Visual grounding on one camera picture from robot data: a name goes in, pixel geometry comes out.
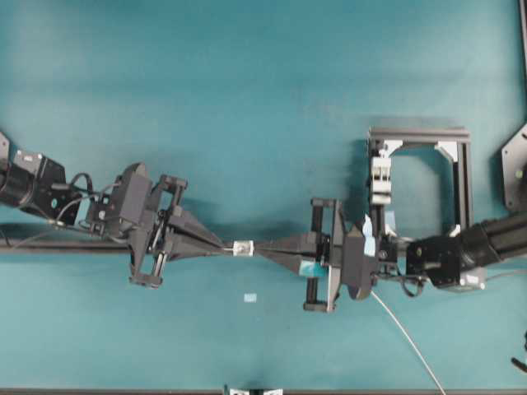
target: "wire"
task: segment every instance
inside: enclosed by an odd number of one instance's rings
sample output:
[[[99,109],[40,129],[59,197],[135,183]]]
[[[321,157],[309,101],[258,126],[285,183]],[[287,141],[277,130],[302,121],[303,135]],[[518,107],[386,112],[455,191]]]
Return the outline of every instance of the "wire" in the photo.
[[[80,178],[84,178],[86,181],[86,190],[89,194],[93,193],[93,182],[91,181],[91,176],[88,173],[77,173],[73,176],[72,180],[69,182],[70,188],[77,188],[75,184]]]
[[[9,238],[7,237],[6,233],[0,228],[0,235],[2,235],[3,239],[6,240],[6,246],[12,247],[11,243],[9,242]]]
[[[95,196],[99,196],[100,199],[102,199],[102,196],[104,195],[106,190],[108,190],[110,188],[113,188],[113,187],[117,187],[119,185],[120,185],[120,183],[108,184],[104,188],[102,188],[101,191],[98,192],[98,193],[90,193],[89,195],[86,195],[86,196],[83,196],[83,197],[79,197],[77,199],[73,199],[70,203],[68,203],[66,206],[64,206],[64,208],[60,211],[60,213],[58,214],[57,219],[55,220],[55,222],[59,222],[60,219],[63,217],[64,213],[68,210],[68,208],[73,206],[74,204],[77,204],[77,203],[79,203],[79,202],[81,202],[83,200],[86,200],[86,199],[94,198]]]
[[[421,352],[419,351],[419,349],[417,348],[417,345],[415,344],[415,342],[412,340],[412,338],[410,337],[410,335],[408,334],[408,332],[406,331],[406,329],[404,329],[404,326],[401,324],[401,322],[397,319],[397,317],[395,317],[395,314],[392,312],[392,310],[385,304],[385,302],[382,301],[382,299],[377,296],[377,294],[372,290],[371,291],[371,295],[375,298],[375,300],[377,300],[379,302],[379,304],[386,310],[386,313],[389,314],[389,316],[395,321],[395,323],[397,324],[397,326],[399,327],[399,329],[401,330],[401,332],[403,333],[403,335],[406,337],[406,339],[408,340],[408,342],[410,343],[410,346],[412,346],[413,350],[416,352],[417,356],[419,357],[419,359],[421,360],[422,364],[425,365],[425,368],[427,368],[427,371],[429,373],[429,375],[431,376],[431,378],[434,380],[434,383],[436,383],[436,386],[437,388],[439,389],[439,391],[441,392],[442,395],[446,395],[446,392],[445,390],[443,389],[443,387],[441,386],[441,383],[439,383],[439,380],[437,379],[436,375],[434,374],[434,372],[432,372],[430,366],[428,365],[427,361],[425,360],[424,356],[422,356]]]
[[[40,239],[40,238],[45,237],[47,235],[50,235],[53,232],[56,232],[57,230],[58,229],[53,229],[53,230],[47,230],[47,231],[42,232],[42,233],[38,233],[35,236],[31,236],[31,237],[28,237],[27,239],[23,239],[23,240],[19,241],[18,243],[12,245],[11,248],[12,249],[17,249],[23,244],[26,244],[26,243],[29,243],[30,241],[37,240],[37,239]]]
[[[517,276],[519,274],[527,274],[527,269],[518,269],[511,272],[503,272],[495,274],[494,276],[487,277],[487,281],[497,280],[498,278],[508,277],[508,276]]]

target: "teal table surface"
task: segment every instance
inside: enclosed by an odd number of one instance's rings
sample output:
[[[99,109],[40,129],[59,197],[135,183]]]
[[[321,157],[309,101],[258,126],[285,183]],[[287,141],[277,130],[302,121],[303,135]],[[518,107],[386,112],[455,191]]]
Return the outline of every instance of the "teal table surface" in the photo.
[[[210,229],[267,239],[307,230],[313,196],[363,215],[370,126],[461,125],[480,221],[506,214],[497,153],[525,121],[519,22],[516,0],[4,0],[0,127],[96,187],[134,161],[186,178],[184,206]],[[400,234],[451,220],[446,166],[395,159]],[[0,257],[0,387],[433,388],[372,298],[305,313],[305,280],[261,258],[164,278],[129,285],[126,256]],[[524,357],[527,276],[376,291],[446,388],[527,387],[509,361]]]

